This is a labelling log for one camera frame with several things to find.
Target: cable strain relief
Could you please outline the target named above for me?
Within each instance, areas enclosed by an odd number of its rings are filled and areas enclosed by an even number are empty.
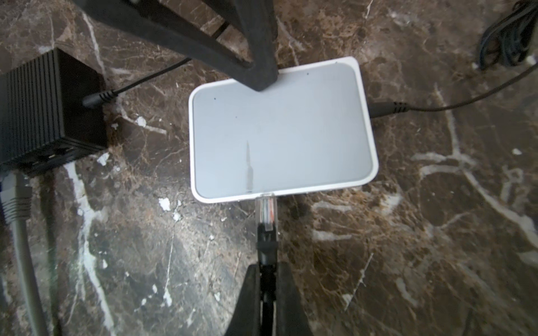
[[[30,218],[32,188],[26,176],[18,171],[11,172],[2,180],[0,201],[6,224]]]
[[[379,118],[409,111],[407,103],[402,102],[382,102],[368,104],[370,118]]]
[[[99,106],[110,103],[118,95],[113,90],[101,91],[88,95],[82,99],[82,106],[89,109],[96,109]]]
[[[392,112],[393,114],[404,113],[404,112],[409,111],[409,106],[407,105],[407,103],[393,102],[393,104],[394,104],[394,112]]]

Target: coiled black cable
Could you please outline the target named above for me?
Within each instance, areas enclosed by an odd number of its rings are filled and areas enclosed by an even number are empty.
[[[529,52],[537,19],[537,0],[516,2],[510,15],[493,24],[482,35],[478,67],[485,70],[498,62],[513,67],[522,62]]]

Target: brown marble floor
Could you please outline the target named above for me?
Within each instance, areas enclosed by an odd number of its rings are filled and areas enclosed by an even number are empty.
[[[221,22],[197,0],[163,2],[208,32]],[[522,71],[472,66],[511,3],[275,0],[278,64],[351,55],[372,101],[457,102]],[[237,31],[221,40],[246,54]],[[67,0],[0,2],[0,72],[52,47],[111,88],[181,58]],[[193,198],[187,117],[190,92],[223,78],[194,61],[127,92],[105,109],[106,152],[32,180],[30,242],[51,331],[225,331],[256,259],[253,202]],[[473,106],[375,120],[372,183],[279,199],[280,258],[316,335],[538,334],[537,84],[532,75]],[[0,334],[30,334],[4,225],[0,267]]]

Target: black power adapter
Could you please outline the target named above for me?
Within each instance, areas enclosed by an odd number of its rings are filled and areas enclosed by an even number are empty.
[[[102,108],[82,106],[101,83],[58,48],[0,76],[0,173],[35,176],[105,149]]]

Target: black power cable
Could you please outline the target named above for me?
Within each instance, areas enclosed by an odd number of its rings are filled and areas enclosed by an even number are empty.
[[[522,62],[527,57],[537,19],[538,0],[516,2],[510,15],[493,24],[483,34],[478,52],[478,67],[484,70],[497,62],[501,62],[506,66],[516,66]],[[532,65],[518,76],[498,87],[457,104],[437,108],[412,106],[404,102],[382,102],[368,104],[368,111],[370,118],[378,118],[409,110],[440,112],[461,108],[496,94],[525,78],[537,68],[538,64]]]
[[[521,0],[512,13],[490,26],[480,39],[478,67],[485,70],[497,62],[514,67],[529,51],[536,20],[538,1]]]
[[[212,35],[211,37],[214,38],[214,39],[217,39],[220,35],[222,35],[222,33],[226,30],[226,28],[228,28],[228,26],[230,25],[229,22],[224,22]],[[91,94],[91,95],[88,95],[86,97],[84,97],[84,99],[82,100],[82,105],[85,107],[85,108],[90,108],[90,109],[95,109],[105,103],[109,103],[112,101],[112,99],[116,98],[120,93],[122,92],[125,92],[129,89],[132,89],[134,88],[135,86],[137,85],[140,85],[144,82],[147,82],[155,77],[158,77],[162,74],[165,74],[167,72],[170,72],[174,69],[177,69],[185,64],[187,64],[189,61],[191,60],[191,58],[189,57],[185,57],[184,59],[182,59],[181,61],[177,62],[177,63],[174,63],[164,69],[161,69],[157,72],[154,72],[154,73],[151,73],[149,75],[146,75],[142,78],[139,78],[137,80],[135,80],[134,82],[131,82],[129,84],[127,84],[126,86],[122,87],[122,88],[119,88],[119,89],[116,89],[116,90],[106,90],[106,91],[101,91],[101,92],[97,92],[97,93],[94,93],[94,94]]]

